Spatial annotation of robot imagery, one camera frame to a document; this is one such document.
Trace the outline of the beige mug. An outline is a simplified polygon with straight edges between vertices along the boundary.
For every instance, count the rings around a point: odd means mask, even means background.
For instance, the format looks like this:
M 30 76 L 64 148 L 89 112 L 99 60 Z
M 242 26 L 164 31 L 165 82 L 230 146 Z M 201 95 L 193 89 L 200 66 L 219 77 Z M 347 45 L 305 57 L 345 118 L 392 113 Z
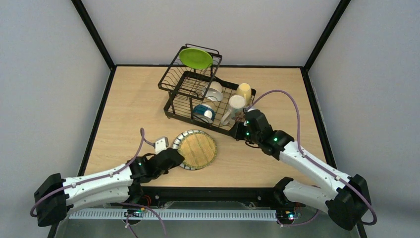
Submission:
M 246 106 L 246 99 L 240 95 L 233 95 L 228 100 L 228 106 L 226 112 L 220 120 L 222 126 L 229 124 L 232 120 L 235 120 L 243 108 Z

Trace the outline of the yellow mug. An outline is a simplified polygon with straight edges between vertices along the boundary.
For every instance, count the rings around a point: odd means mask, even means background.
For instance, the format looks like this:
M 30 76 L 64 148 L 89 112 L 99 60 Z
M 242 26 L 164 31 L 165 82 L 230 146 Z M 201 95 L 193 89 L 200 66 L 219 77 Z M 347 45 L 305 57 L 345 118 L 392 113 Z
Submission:
M 241 83 L 236 89 L 236 95 L 242 96 L 248 105 L 252 97 L 252 89 L 248 83 Z

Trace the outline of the teal patterned white bowl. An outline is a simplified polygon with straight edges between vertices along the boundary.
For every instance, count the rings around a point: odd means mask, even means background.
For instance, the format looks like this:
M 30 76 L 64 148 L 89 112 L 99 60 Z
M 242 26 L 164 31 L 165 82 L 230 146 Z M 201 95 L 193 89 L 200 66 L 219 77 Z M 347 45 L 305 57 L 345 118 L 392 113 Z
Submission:
M 215 111 L 207 104 L 199 104 L 193 108 L 193 119 L 212 124 L 215 119 Z

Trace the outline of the plain white bowl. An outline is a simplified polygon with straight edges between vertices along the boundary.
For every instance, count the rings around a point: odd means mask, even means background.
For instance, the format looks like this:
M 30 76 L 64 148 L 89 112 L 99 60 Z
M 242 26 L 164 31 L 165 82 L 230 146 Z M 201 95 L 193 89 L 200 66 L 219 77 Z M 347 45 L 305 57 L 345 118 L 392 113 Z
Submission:
M 210 85 L 205 84 L 200 91 L 205 98 L 211 101 L 221 102 L 223 99 L 222 85 L 219 82 L 213 81 Z

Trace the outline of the woven bamboo plate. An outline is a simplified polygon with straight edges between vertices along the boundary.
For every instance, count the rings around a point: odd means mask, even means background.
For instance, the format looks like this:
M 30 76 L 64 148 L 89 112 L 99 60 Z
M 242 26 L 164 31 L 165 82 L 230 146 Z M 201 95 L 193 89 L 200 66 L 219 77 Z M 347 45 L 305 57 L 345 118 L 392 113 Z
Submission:
M 177 149 L 184 157 L 183 163 L 195 170 L 209 166 L 217 157 L 216 141 L 208 133 L 198 131 L 183 138 Z

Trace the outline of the green plate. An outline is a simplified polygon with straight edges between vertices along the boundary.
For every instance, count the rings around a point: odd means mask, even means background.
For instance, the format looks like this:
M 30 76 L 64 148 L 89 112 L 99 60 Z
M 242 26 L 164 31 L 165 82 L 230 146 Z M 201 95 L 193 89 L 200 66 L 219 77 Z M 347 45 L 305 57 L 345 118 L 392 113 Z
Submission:
M 197 48 L 185 48 L 179 53 L 181 62 L 192 69 L 207 69 L 212 66 L 212 56 L 204 50 Z

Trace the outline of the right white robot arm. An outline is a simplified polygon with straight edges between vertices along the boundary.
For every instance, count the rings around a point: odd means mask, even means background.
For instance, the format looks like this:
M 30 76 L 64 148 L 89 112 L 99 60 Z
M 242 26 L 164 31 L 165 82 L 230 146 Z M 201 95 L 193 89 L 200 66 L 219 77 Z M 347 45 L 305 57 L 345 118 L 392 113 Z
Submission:
M 272 129 L 261 111 L 246 112 L 244 121 L 235 122 L 228 134 L 257 145 L 265 154 L 296 168 L 316 183 L 309 186 L 284 177 L 275 186 L 281 201 L 309 205 L 348 231 L 371 208 L 368 184 L 361 175 L 350 176 L 313 156 L 288 133 Z

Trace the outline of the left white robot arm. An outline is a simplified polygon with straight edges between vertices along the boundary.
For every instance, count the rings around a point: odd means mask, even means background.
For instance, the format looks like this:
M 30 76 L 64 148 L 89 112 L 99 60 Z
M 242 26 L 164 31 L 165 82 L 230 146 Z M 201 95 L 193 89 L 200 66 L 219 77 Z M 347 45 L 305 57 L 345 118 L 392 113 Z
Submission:
M 52 174 L 35 191 L 30 215 L 39 227 L 47 227 L 85 208 L 128 202 L 142 195 L 141 184 L 167 174 L 184 160 L 176 149 L 166 148 L 87 176 L 62 178 L 60 173 Z

